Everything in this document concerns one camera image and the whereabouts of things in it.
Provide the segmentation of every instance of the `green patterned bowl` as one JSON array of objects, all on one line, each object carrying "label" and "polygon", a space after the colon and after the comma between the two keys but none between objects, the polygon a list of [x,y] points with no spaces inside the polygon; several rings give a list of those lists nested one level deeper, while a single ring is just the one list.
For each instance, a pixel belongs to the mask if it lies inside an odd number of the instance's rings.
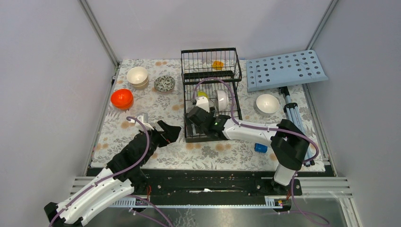
[{"label": "green patterned bowl", "polygon": [[170,76],[161,76],[155,80],[155,89],[160,92],[171,91],[174,86],[175,80]]}]

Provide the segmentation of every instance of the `reflective floor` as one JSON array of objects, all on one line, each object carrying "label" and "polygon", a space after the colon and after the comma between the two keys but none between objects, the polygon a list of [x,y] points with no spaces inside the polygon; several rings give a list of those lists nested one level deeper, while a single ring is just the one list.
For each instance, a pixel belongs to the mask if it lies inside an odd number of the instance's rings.
[{"label": "reflective floor", "polygon": [[[340,204],[335,199],[297,199],[304,211],[315,212],[330,221],[332,227],[347,226]],[[271,209],[162,209],[175,227],[314,227],[302,214],[266,215]],[[153,208],[142,212],[165,223]],[[87,227],[159,227],[160,225],[123,208],[107,208],[90,221]]]}]

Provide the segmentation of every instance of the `wire basket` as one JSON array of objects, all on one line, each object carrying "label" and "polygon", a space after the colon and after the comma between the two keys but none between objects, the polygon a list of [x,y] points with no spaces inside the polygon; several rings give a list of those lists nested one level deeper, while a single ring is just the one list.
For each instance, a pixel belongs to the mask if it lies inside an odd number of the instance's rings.
[{"label": "wire basket", "polygon": [[217,77],[224,82],[239,82],[242,72],[236,48],[216,48],[181,51],[183,84],[197,84],[202,79]]},{"label": "wire basket", "polygon": [[[222,62],[223,65],[220,65],[219,68],[216,69],[216,67],[213,67],[213,62],[215,61]],[[234,117],[242,120],[237,95],[238,82],[242,79],[242,73],[236,49],[218,48],[181,51],[181,67],[185,109],[185,141],[188,143],[217,141],[217,139],[206,136],[198,127],[186,118],[186,115],[195,107],[196,104],[195,100],[193,100],[193,90],[195,89],[196,84],[198,84],[202,79],[217,77],[229,85],[234,96],[231,96],[226,86],[216,80],[205,81],[199,85],[197,91],[202,91],[208,96],[209,106],[214,107],[215,109],[215,111],[211,112],[213,112],[215,116],[220,114],[230,116],[230,105],[234,99]],[[223,90],[228,95],[229,106],[225,110],[217,109],[217,90]]]}]

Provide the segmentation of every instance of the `white wall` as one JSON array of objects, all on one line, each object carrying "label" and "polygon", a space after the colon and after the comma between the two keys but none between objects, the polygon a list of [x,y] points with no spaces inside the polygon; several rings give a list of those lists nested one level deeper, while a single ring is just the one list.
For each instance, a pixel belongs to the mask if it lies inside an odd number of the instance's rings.
[{"label": "white wall", "polygon": [[237,47],[248,59],[304,50],[330,0],[89,0],[121,59]]},{"label": "white wall", "polygon": [[365,227],[399,226],[401,1],[343,0],[315,46],[311,84],[340,175]]},{"label": "white wall", "polygon": [[43,227],[83,172],[113,66],[77,1],[1,1],[0,31],[0,226]]}]

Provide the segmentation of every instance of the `tabletop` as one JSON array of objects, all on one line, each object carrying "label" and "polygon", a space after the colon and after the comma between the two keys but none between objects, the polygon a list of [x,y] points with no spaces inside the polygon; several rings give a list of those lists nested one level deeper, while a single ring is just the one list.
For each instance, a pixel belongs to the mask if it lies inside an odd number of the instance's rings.
[{"label": "tabletop", "polygon": [[[148,70],[149,86],[144,90],[134,89],[126,79],[127,72],[136,66],[142,66]],[[245,60],[240,60],[240,66],[245,78]],[[156,78],[164,75],[173,77],[176,82],[173,91],[168,93],[158,92],[153,87]],[[158,120],[163,120],[169,125],[184,128],[184,96],[180,60],[123,60],[114,91],[122,88],[129,89],[133,93],[134,105],[129,110],[122,111],[109,103],[98,142],[94,147],[91,167],[105,167],[107,162],[139,132],[133,123],[125,120],[127,116],[148,113],[148,121],[152,125],[156,125]],[[298,103],[306,136],[317,143],[312,116],[302,86],[289,86],[288,89],[292,101]],[[248,93],[247,81],[242,79],[238,84],[237,93],[244,121],[279,123],[281,119],[286,119],[283,111],[285,100],[277,88]],[[280,109],[275,114],[263,116],[255,112],[253,104],[261,94],[271,94],[279,100]],[[279,163],[273,150],[268,149],[267,153],[263,154],[255,152],[253,147],[254,143],[241,140],[186,143],[184,131],[181,130],[179,139],[175,143],[158,148],[142,168],[275,171]],[[322,156],[319,154],[314,166],[303,166],[301,171],[325,171]]]}]

